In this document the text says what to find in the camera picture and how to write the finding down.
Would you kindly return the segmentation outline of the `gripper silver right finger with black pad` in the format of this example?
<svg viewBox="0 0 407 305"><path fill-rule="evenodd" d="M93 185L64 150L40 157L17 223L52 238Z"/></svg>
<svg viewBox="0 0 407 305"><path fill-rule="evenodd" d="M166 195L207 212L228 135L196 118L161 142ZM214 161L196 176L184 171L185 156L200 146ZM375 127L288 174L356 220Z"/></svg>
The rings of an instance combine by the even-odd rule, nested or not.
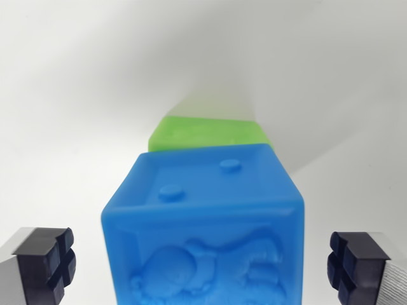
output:
<svg viewBox="0 0 407 305"><path fill-rule="evenodd" d="M343 305L406 304L406 254L378 232L330 237L327 272Z"/></svg>

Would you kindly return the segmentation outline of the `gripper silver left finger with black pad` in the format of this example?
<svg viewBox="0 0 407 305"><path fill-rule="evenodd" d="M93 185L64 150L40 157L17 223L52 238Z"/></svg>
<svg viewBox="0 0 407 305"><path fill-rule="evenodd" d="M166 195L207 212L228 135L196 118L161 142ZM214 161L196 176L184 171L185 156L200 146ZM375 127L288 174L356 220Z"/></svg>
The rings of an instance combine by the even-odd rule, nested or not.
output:
<svg viewBox="0 0 407 305"><path fill-rule="evenodd" d="M70 228L21 227L1 246L1 304L60 304L76 271Z"/></svg>

